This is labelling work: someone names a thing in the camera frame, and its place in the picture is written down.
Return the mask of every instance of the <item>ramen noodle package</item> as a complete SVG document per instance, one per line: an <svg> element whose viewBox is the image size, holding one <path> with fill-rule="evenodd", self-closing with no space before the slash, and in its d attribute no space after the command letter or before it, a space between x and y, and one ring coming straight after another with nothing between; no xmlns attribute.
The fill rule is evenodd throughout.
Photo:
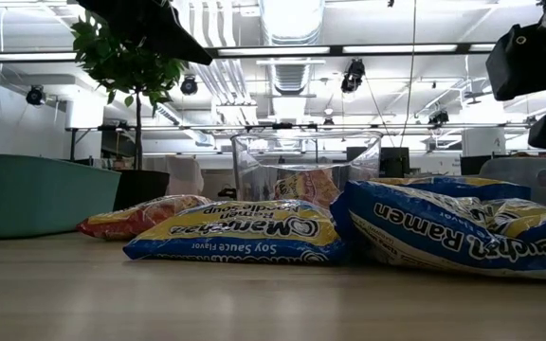
<svg viewBox="0 0 546 341"><path fill-rule="evenodd" d="M507 182L460 176L431 176L426 178L373 179L387 185L417 188L455 198L475 197L482 201L519 198L530 200L530 188Z"/></svg>
<svg viewBox="0 0 546 341"><path fill-rule="evenodd" d="M329 209L340 194L326 170L306 170L279 180L275 184L275 199L304 200Z"/></svg>
<svg viewBox="0 0 546 341"><path fill-rule="evenodd" d="M79 223L77 229L96 238L129 241L185 209L208 203L209 199L197 195L169 195L120 211L92 216Z"/></svg>
<svg viewBox="0 0 546 341"><path fill-rule="evenodd" d="M186 210L141 233L123 251L136 259L326 263L344 243L326 212L298 200L221 202Z"/></svg>
<svg viewBox="0 0 546 341"><path fill-rule="evenodd" d="M387 264L546 278L546 211L536 204L522 209L526 201L515 210L516 202L507 201L491 212L476 199L349 182L331 209L344 240L370 247L369 254ZM487 216L507 212L521 218L496 231L488 225Z"/></svg>

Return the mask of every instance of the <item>transparent bin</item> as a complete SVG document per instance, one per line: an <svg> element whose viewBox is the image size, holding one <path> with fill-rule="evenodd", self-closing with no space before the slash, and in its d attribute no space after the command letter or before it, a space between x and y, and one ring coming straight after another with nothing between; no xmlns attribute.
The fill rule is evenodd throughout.
<svg viewBox="0 0 546 341"><path fill-rule="evenodd" d="M546 205L546 157L503 157L483 164L480 176L532 189L532 201Z"/></svg>
<svg viewBox="0 0 546 341"><path fill-rule="evenodd" d="M324 170L340 190L348 180L378 177L381 137L378 132L293 130L235 135L231 141L237 198L273 200L279 181L304 171Z"/></svg>

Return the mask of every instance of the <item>blue ramen package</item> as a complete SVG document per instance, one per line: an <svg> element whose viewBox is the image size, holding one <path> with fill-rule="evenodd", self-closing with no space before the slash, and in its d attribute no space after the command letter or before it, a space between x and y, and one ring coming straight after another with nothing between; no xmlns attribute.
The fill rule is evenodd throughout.
<svg viewBox="0 0 546 341"><path fill-rule="evenodd" d="M336 262L344 243L330 213L299 200L221 202L182 212L123 251L136 259Z"/></svg>
<svg viewBox="0 0 546 341"><path fill-rule="evenodd" d="M482 201L519 198L530 200L528 187L507 182L461 176L431 176L426 178L373 179L387 185L396 185L432 191L454 198L474 197Z"/></svg>
<svg viewBox="0 0 546 341"><path fill-rule="evenodd" d="M477 199L352 181L332 204L332 214L344 240L370 247L369 254L387 264L546 278L546 213L535 209L533 216L518 217L505 208L516 217L495 233L488 229L489 209Z"/></svg>

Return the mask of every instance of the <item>table surface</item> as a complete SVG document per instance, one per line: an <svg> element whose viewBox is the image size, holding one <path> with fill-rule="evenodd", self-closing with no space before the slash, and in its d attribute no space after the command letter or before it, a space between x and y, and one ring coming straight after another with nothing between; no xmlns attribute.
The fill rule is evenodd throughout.
<svg viewBox="0 0 546 341"><path fill-rule="evenodd" d="M122 246L0 241L0 340L546 340L546 282L128 261Z"/></svg>

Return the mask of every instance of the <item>teal plastic basket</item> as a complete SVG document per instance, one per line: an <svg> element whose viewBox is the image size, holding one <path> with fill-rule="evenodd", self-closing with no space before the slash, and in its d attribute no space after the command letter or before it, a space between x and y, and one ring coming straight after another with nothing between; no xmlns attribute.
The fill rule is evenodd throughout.
<svg viewBox="0 0 546 341"><path fill-rule="evenodd" d="M0 239L72 231L113 209L120 174L42 157L0 154Z"/></svg>

